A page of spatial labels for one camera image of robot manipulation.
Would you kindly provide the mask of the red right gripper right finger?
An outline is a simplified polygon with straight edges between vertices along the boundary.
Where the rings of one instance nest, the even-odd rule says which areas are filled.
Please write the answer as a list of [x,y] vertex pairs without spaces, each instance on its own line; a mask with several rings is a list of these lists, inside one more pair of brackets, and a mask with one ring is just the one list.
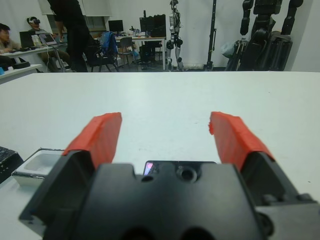
[[208,126],[220,161],[235,165],[256,206],[315,203],[310,194],[297,191],[266,145],[240,117],[213,111]]

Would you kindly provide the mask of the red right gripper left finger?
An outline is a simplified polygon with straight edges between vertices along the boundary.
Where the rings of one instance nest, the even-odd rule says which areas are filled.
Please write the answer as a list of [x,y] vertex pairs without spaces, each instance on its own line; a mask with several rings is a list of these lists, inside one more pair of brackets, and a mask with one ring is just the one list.
[[69,234],[98,166],[114,159],[122,115],[95,116],[67,146],[19,215],[36,234]]

